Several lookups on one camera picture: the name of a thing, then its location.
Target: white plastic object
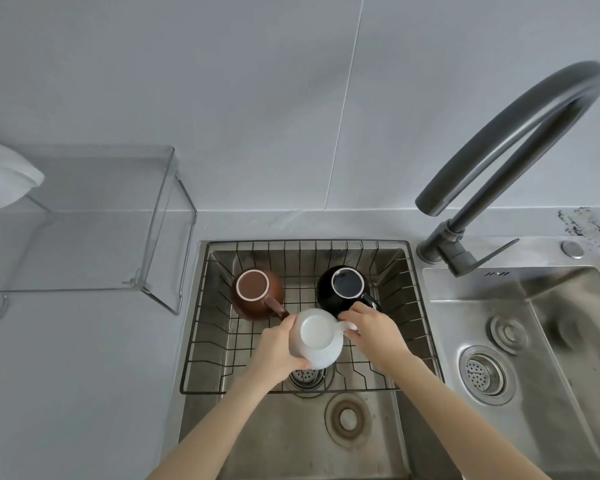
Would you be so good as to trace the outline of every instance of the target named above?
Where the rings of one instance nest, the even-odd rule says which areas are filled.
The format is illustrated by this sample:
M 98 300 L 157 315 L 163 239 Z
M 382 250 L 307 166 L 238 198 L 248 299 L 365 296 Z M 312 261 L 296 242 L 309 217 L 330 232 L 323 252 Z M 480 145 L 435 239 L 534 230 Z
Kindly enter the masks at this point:
M 325 369 L 340 356 L 346 330 L 356 326 L 320 308 L 309 308 L 298 313 L 289 332 L 289 352 L 309 359 L 313 369 Z
M 40 186 L 44 179 L 23 156 L 0 144 L 0 209 Z

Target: person's left hand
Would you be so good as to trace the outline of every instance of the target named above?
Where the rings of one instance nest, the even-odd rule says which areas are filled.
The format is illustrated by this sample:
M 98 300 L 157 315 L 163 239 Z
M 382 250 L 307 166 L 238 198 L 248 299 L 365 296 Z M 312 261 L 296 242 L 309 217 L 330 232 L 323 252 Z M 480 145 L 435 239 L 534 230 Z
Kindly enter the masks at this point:
M 293 357 L 289 353 L 289 331 L 296 321 L 289 315 L 280 325 L 266 328 L 262 332 L 246 373 L 267 388 L 267 392 L 285 380 L 293 371 L 311 369 L 311 362 L 305 358 Z

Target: stainless steel sink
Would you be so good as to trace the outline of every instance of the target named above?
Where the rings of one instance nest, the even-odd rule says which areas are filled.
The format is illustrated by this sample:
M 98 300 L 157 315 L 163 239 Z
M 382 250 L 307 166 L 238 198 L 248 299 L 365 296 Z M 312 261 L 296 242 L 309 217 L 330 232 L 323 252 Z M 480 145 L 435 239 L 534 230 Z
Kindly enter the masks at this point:
M 201 255 L 193 327 L 185 344 L 181 439 L 245 369 L 264 327 L 278 322 L 243 320 L 228 300 L 233 277 L 252 266 L 272 269 L 282 277 L 285 305 L 292 313 L 317 306 L 314 287 L 328 267 L 355 266 L 400 325 L 412 351 L 440 375 L 407 243 L 211 242 L 203 245 Z M 220 478 L 461 477 L 407 398 L 346 342 L 334 367 L 292 374 L 264 398 L 238 437 Z M 342 414 L 352 411 L 354 423 L 347 429 Z
M 460 278 L 417 273 L 446 383 L 550 476 L 600 478 L 600 259 L 560 242 L 522 238 Z

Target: black mug handle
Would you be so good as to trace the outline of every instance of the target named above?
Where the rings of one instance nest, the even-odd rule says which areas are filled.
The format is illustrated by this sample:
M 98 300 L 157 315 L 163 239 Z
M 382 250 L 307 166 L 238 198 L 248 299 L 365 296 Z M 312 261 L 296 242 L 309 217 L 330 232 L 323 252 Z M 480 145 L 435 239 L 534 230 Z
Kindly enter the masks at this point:
M 362 293 L 362 295 L 360 295 L 360 298 L 358 298 L 356 301 L 361 301 L 366 306 L 370 306 L 374 310 L 382 312 L 382 309 L 380 308 L 380 303 L 378 303 L 375 299 L 371 298 L 371 295 L 369 295 L 369 293 Z

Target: faucet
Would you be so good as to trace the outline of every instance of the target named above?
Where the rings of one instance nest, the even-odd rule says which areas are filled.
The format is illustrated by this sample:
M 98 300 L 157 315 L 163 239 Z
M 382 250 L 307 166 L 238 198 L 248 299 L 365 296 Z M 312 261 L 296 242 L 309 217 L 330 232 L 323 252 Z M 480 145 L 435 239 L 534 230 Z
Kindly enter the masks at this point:
M 584 61 L 551 74 L 509 104 L 467 142 L 416 199 L 426 215 L 437 216 L 501 154 L 535 130 L 455 217 L 442 222 L 416 253 L 430 264 L 443 260 L 463 276 L 519 241 L 514 239 L 476 260 L 460 243 L 464 229 L 531 165 L 540 159 L 600 96 L 600 63 Z

